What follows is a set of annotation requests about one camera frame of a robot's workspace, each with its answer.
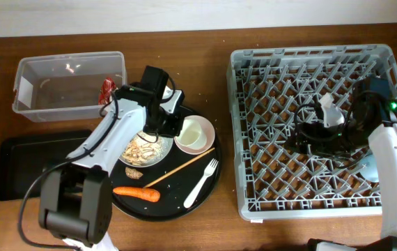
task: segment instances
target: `white cup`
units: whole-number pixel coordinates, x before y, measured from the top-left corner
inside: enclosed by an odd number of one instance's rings
[[[199,150],[206,145],[206,134],[200,123],[193,119],[185,119],[180,135],[176,137],[177,142],[193,150]]]

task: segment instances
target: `white wall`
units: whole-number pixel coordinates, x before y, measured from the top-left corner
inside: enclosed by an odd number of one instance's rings
[[[0,36],[397,22],[397,0],[0,0]]]

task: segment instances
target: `orange carrot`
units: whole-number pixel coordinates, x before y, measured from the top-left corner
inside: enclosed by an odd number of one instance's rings
[[[114,192],[117,195],[132,196],[150,202],[157,202],[159,200],[159,192],[152,188],[118,187],[114,188]]]

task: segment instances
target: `dish rack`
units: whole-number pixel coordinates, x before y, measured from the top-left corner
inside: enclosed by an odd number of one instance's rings
[[[341,45],[236,50],[227,71],[233,121],[235,176],[245,220],[381,214],[380,187],[362,166],[301,155],[282,146],[294,130],[294,111],[325,93],[344,116],[351,88],[366,77],[387,79],[397,98],[397,65],[387,45]],[[317,121],[312,109],[298,114]],[[359,149],[359,157],[368,149]]]

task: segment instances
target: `wooden chopstick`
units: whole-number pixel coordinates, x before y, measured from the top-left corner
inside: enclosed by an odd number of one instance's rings
[[[191,159],[190,161],[186,162],[185,164],[175,168],[174,170],[170,171],[169,173],[157,178],[156,180],[152,181],[151,183],[149,183],[148,185],[145,185],[144,188],[149,188],[150,186],[155,185],[156,183],[159,183],[160,181],[164,180],[165,178],[169,177],[170,175],[176,173],[178,170],[182,169],[183,167],[186,167],[187,165],[193,163],[194,161],[198,160],[199,158],[202,158],[203,156],[207,155],[208,153],[212,152],[215,148],[211,148],[209,150],[207,150],[206,152],[198,155],[197,157]]]

